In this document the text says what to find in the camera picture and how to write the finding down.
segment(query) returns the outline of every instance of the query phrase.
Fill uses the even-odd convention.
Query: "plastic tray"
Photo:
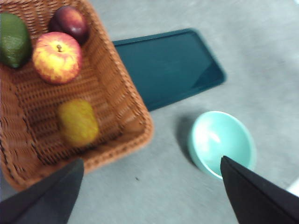
[[[193,29],[115,41],[114,45],[150,111],[225,81]]]

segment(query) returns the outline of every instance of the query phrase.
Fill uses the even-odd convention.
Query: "green avocado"
[[[11,13],[0,13],[0,62],[16,69],[31,54],[31,40],[23,20]]]

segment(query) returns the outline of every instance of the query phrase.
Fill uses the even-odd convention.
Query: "yellow fruit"
[[[99,134],[99,126],[92,106],[83,99],[73,99],[58,108],[60,133],[73,147],[92,143]]]

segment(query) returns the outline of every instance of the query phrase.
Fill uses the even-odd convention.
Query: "bowl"
[[[209,111],[200,115],[190,132],[188,148],[200,170],[220,179],[224,155],[251,170],[256,163],[256,147],[250,132],[225,112]]]

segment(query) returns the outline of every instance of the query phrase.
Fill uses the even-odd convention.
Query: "apple stem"
[[[62,47],[60,46],[60,44],[57,45],[58,51],[62,52]]]

